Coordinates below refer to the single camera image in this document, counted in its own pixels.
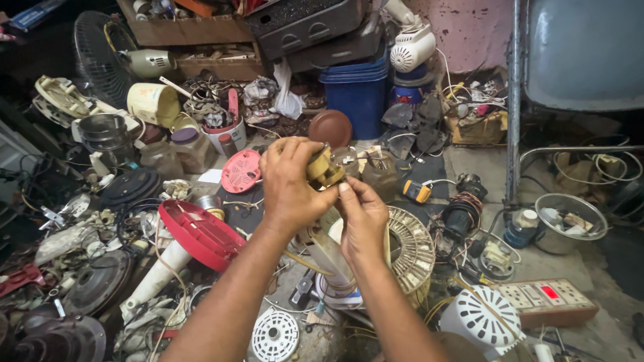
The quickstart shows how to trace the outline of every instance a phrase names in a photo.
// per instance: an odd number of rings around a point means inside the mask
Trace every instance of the plastic bottle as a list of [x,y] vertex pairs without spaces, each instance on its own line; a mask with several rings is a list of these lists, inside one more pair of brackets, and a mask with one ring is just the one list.
[[508,225],[503,240],[515,249],[523,249],[535,237],[539,226],[536,211],[521,209],[512,214],[512,222]]
[[219,136],[218,140],[222,145],[223,154],[226,155],[226,158],[231,158],[235,153],[239,152],[230,134],[224,133],[223,135]]
[[387,151],[381,153],[382,157],[378,157],[378,153],[371,153],[373,157],[382,158],[382,160],[374,160],[375,167],[371,166],[369,162],[365,164],[363,182],[371,186],[375,193],[383,199],[383,202],[389,202],[395,198],[398,175],[393,155]]
[[140,163],[143,166],[153,167],[159,171],[163,181],[183,179],[185,177],[179,156],[164,141],[143,147],[141,149]]
[[215,150],[210,140],[194,128],[184,128],[172,134],[170,146],[179,156],[185,173],[204,173],[213,164]]

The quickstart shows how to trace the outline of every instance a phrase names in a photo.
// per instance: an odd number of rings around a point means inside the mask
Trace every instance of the white plastic bag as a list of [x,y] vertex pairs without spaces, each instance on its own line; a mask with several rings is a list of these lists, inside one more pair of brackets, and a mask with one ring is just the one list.
[[279,93],[275,99],[275,112],[280,113],[290,119],[298,119],[302,114],[304,101],[299,95],[289,90],[290,88],[290,66],[286,59],[282,59],[280,64],[275,65],[273,76],[279,84]]

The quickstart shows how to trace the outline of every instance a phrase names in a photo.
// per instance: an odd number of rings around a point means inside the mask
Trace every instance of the brown plastic lid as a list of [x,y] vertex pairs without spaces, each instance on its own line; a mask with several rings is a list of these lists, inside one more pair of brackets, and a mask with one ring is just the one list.
[[349,118],[338,110],[318,113],[308,127],[308,137],[316,142],[328,142],[332,149],[346,147],[351,141],[353,127]]

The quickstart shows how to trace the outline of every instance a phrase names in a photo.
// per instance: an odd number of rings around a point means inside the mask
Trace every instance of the plastic jar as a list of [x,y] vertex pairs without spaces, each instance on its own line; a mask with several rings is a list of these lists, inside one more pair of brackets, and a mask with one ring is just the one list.
[[360,179],[360,164],[358,154],[351,147],[340,147],[333,151],[333,160],[336,165],[343,166],[348,176]]
[[512,214],[512,222],[503,234],[503,240],[515,249],[523,249],[535,237],[539,217],[534,210],[521,209]]
[[231,158],[232,156],[235,155],[235,153],[239,152],[230,134],[224,133],[220,135],[217,139],[219,140],[219,144],[221,145],[223,154],[226,156],[226,158]]
[[141,149],[141,164],[155,168],[163,181],[184,178],[184,168],[179,156],[166,142],[156,142]]
[[[372,167],[369,162],[365,164],[363,182],[371,186],[383,202],[389,202],[395,198],[398,175],[393,155],[387,151],[382,151],[382,154],[383,160],[374,160],[375,167]],[[376,152],[371,153],[371,156],[380,158]]]
[[170,146],[179,156],[185,173],[204,173],[214,161],[214,146],[201,132],[184,128],[172,134]]

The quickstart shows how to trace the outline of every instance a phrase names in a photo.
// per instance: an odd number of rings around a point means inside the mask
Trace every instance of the fingers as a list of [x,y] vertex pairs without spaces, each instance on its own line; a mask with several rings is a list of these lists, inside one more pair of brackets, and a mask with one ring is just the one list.
[[363,203],[380,203],[383,204],[382,199],[375,193],[374,189],[371,186],[367,185],[364,182],[361,182],[357,178],[347,176],[346,182],[351,186],[356,195],[362,199]]
[[339,191],[337,189],[337,186],[331,186],[328,189],[319,193],[317,195],[317,199],[321,201],[324,207],[324,211],[326,212],[337,201],[338,196],[339,196]]
[[266,174],[266,158],[267,157],[268,156],[267,156],[266,152],[264,152],[264,154],[262,154],[262,156],[260,157],[260,171],[261,171],[262,175]]
[[302,142],[299,144],[295,155],[293,155],[293,161],[296,164],[306,166],[308,161],[311,159],[312,155],[315,155],[317,152],[324,149],[324,144],[320,142],[313,142],[307,139],[307,142]]
[[289,140],[284,145],[284,151],[282,151],[280,156],[281,158],[284,158],[285,160],[290,160],[293,158],[293,155],[295,155],[295,151],[298,149],[299,144],[302,143],[302,140],[298,138],[299,137],[289,137]]
[[307,142],[307,141],[310,142],[307,137],[283,137],[283,138],[277,139],[269,146],[268,150],[266,151],[266,153],[268,153],[268,156],[267,156],[268,164],[272,164],[277,160],[279,160],[279,157],[282,154],[283,150],[285,149],[286,145],[293,140],[297,142]]
[[340,200],[342,201],[342,207],[345,210],[347,217],[352,217],[352,215],[359,215],[363,212],[363,208],[360,205],[360,200],[355,194],[354,190],[346,182],[341,183],[338,186],[340,191]]

